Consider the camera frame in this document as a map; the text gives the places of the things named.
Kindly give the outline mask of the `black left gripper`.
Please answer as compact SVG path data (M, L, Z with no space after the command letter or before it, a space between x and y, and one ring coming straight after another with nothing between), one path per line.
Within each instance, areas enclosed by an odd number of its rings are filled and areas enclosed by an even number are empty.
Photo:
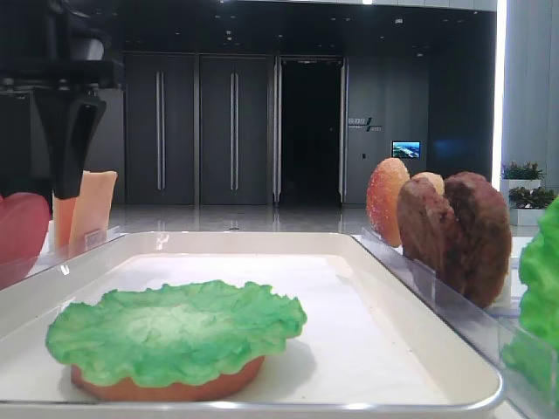
M1 94L90 93L123 85L123 64L107 55L117 1L2 1ZM97 96L37 96L52 190L80 193L88 149L107 103Z

